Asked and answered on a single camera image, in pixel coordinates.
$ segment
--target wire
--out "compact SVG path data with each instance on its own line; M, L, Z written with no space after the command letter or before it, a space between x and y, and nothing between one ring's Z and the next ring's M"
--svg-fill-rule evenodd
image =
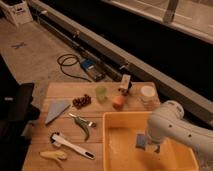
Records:
M75 61L74 61L73 63L71 63L71 64L65 64L65 62L66 62L67 60L69 60L69 59L75 59ZM76 76L76 75L71 75L71 74L68 74L68 73L66 73L66 72L64 71L63 67L71 67L71 66L73 66L73 65L75 65L75 64L77 64L77 63L80 64L79 58L78 58L76 55L71 54L71 53L70 53L70 54L68 53L68 54L61 55L61 56L58 57L57 63L60 65L60 69L61 69L61 72L62 72L63 74L65 74L65 75L67 75L67 76L69 76L69 77L73 77L73 78L77 78L77 79L86 80L86 81L88 81L88 82L92 82L91 80L89 80L89 79L87 79L87 78L79 77L79 76Z

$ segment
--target small jar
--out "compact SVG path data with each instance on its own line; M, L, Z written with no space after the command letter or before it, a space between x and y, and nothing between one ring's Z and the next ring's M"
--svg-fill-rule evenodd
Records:
M140 99L145 107L151 105L156 99L156 90L154 87L145 85L140 89Z

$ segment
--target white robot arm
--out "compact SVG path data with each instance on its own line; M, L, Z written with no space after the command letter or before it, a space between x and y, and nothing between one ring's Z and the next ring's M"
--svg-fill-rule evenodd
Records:
M213 156L213 131L182 120L184 110L176 101L167 101L148 117L145 132L146 141L160 145L165 137L170 137L195 150Z

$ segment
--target floor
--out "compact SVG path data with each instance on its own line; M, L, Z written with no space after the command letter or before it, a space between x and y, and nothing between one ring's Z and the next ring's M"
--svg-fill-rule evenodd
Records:
M0 53L18 82L35 83L33 104L38 108L42 107L50 82L83 81L62 74L56 62L60 55L78 54L36 22L16 28L4 18L0 19L0 45ZM89 78L79 65L67 72ZM213 169L212 159L202 154L198 154L198 158L201 171Z

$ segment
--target cup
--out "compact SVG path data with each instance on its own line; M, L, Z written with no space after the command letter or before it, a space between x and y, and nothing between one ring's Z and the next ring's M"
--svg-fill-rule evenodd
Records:
M156 91L154 87L148 85L142 86L140 92L143 103L149 104L151 101L155 100Z
M106 87L104 86L97 86L95 88L96 98L99 102L103 102L106 100Z

